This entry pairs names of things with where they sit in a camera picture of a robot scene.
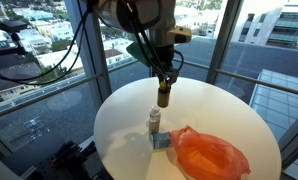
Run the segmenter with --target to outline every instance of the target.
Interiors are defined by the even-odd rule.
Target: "small bottle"
[[[168,85],[165,81],[160,82],[158,88],[158,98],[157,104],[159,107],[165,108],[169,104],[171,86]]]
[[[151,140],[152,133],[159,132],[160,118],[161,112],[159,106],[153,105],[150,111],[149,118],[149,140]]]

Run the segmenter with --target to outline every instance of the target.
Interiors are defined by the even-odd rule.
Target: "black cable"
[[[91,2],[89,2],[89,1],[88,1],[88,3],[87,3],[88,11],[93,12],[93,10],[92,10],[92,4],[91,4]],[[78,9],[79,9],[80,16],[82,16],[82,11],[81,11],[82,8],[81,8],[81,5],[80,5],[80,0],[77,0],[77,4],[78,4]],[[83,25],[82,30],[86,32],[85,24]],[[93,68],[93,71],[95,72],[95,74],[97,74],[95,61],[94,61],[93,55],[92,55],[92,53],[91,53],[92,50],[91,50],[91,48],[90,48],[90,42],[89,42],[88,34],[85,33],[85,36],[86,36],[86,41],[87,41],[88,52],[89,52],[89,55],[90,55],[90,58],[91,58],[92,68]]]
[[[159,56],[157,55],[157,52],[155,51],[155,49],[153,48],[152,44],[150,43],[145,31],[143,30],[142,28],[142,25],[139,21],[138,18],[136,18],[136,25],[138,26],[138,28],[140,29],[140,33],[141,33],[141,36],[143,37],[146,45],[148,46],[149,48],[149,51],[151,53],[151,55],[156,59],[157,63],[158,63],[158,66],[161,68],[161,71],[162,71],[162,75],[166,77],[166,69],[163,67],[163,65],[161,64],[161,61],[160,61],[160,58]]]
[[[138,18],[138,12],[137,12],[137,7],[135,6],[135,4],[127,4],[125,0],[122,0],[123,3],[124,3],[124,7],[125,7],[125,10],[127,12],[127,16],[130,18],[129,22],[131,24],[131,27],[133,28],[133,31],[134,31],[134,34],[136,36],[136,39],[138,41],[138,44],[140,46],[140,49],[144,55],[144,57],[146,58],[146,60],[149,62],[149,64],[155,69],[156,72],[162,74],[164,76],[164,78],[166,78],[166,70],[164,69],[164,67],[162,66],[160,60],[159,60],[159,57],[157,56],[155,50],[152,48],[151,46],[151,43],[149,42],[146,34],[144,33],[143,31],[143,27],[142,27],[142,24]],[[148,46],[149,48],[149,51],[151,52],[153,58],[156,59],[158,65],[160,66],[160,69],[157,68],[154,63],[151,62],[151,60],[147,57],[147,54],[145,53],[145,51],[143,50],[143,47],[142,47],[142,43],[140,41],[140,38],[139,38],[139,35],[137,34],[138,30],[141,32],[141,35],[143,36],[145,42],[146,42],[146,45]]]
[[[136,37],[136,39],[137,39],[138,45],[139,45],[139,47],[140,47],[140,50],[141,50],[143,56],[145,57],[145,59],[147,60],[147,62],[150,64],[150,66],[151,66],[157,73],[161,73],[161,74],[163,74],[163,73],[161,72],[161,70],[160,70],[160,69],[159,69],[159,68],[158,68],[158,67],[151,61],[151,59],[147,56],[146,51],[145,51],[145,49],[144,49],[144,47],[143,47],[143,44],[142,44],[142,42],[141,42],[141,39],[140,39],[138,33],[135,33],[135,37]]]
[[[180,63],[180,66],[179,66],[179,68],[177,69],[177,71],[180,71],[181,70],[181,68],[182,68],[182,66],[183,66],[183,63],[184,63],[184,57],[183,57],[183,55],[181,54],[181,52],[180,51],[177,51],[177,50],[173,50],[173,52],[174,53],[176,53],[176,54],[178,54],[180,57],[181,57],[181,63]]]
[[[66,52],[66,54],[64,55],[64,57],[63,57],[63,58],[62,58],[62,59],[61,59],[61,60],[60,60],[54,67],[52,67],[52,68],[49,69],[48,71],[46,71],[46,72],[40,74],[39,76],[35,76],[35,77],[31,77],[31,78],[11,79],[11,78],[5,77],[5,76],[3,76],[3,75],[0,74],[0,79],[8,80],[8,81],[12,81],[12,82],[15,82],[15,83],[23,84],[24,82],[22,82],[22,81],[29,81],[29,80],[37,79],[37,78],[43,77],[43,76],[45,76],[45,75],[51,73],[52,71],[54,71],[56,68],[58,68],[58,66],[60,66],[60,65],[63,63],[64,60],[66,60],[67,56],[69,55],[69,53],[70,53],[70,51],[71,51],[71,49],[72,49],[72,47],[73,47],[74,41],[75,41],[76,38],[77,38],[77,35],[78,35],[78,33],[79,33],[79,29],[81,28],[82,25],[85,24],[88,15],[89,15],[89,12],[86,11],[85,14],[83,15],[83,17],[81,18],[79,24],[78,24],[77,30],[76,30],[76,32],[75,32],[75,34],[74,34],[73,40],[71,41],[71,44],[70,44],[70,46],[69,46],[68,51]]]
[[[72,65],[70,66],[70,68],[65,72],[63,73],[61,76],[57,77],[56,79],[53,79],[51,81],[48,81],[48,82],[42,82],[42,83],[26,83],[26,82],[20,82],[20,81],[12,81],[12,82],[15,82],[15,83],[19,83],[19,84],[24,84],[24,85],[36,85],[36,86],[42,86],[42,85],[47,85],[47,84],[51,84],[51,83],[54,83],[56,81],[59,81],[60,79],[62,79],[63,77],[65,77],[71,70],[72,68],[74,67],[74,65],[76,64],[77,60],[78,60],[78,57],[79,57],[79,54],[80,54],[80,50],[81,50],[81,45],[82,45],[82,39],[83,39],[83,32],[81,33],[81,41],[79,42],[79,47],[78,47],[78,52],[76,54],[76,58],[74,60],[74,62],[72,63]]]

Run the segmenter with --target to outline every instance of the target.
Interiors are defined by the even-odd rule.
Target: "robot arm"
[[[159,79],[158,102],[167,107],[171,85],[177,81],[178,69],[172,66],[174,44],[188,43],[191,30],[175,27],[174,10],[176,0],[91,0],[94,12],[109,27],[141,34],[153,59],[153,67]]]

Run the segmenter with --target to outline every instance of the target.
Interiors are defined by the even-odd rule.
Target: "white bottle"
[[[152,133],[159,132],[160,118],[161,118],[161,112],[160,112],[159,106],[153,105],[151,107],[150,118],[149,118],[149,140],[151,140]]]

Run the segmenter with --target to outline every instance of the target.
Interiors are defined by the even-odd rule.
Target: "white round table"
[[[148,140],[149,111],[157,102],[158,79],[147,78],[118,89],[102,104],[95,124],[99,156],[114,179],[190,179],[173,148],[156,151]],[[161,109],[160,132],[191,126],[222,138],[248,159],[248,180],[280,178],[277,142],[262,118],[232,94],[210,84],[178,78],[169,106]]]

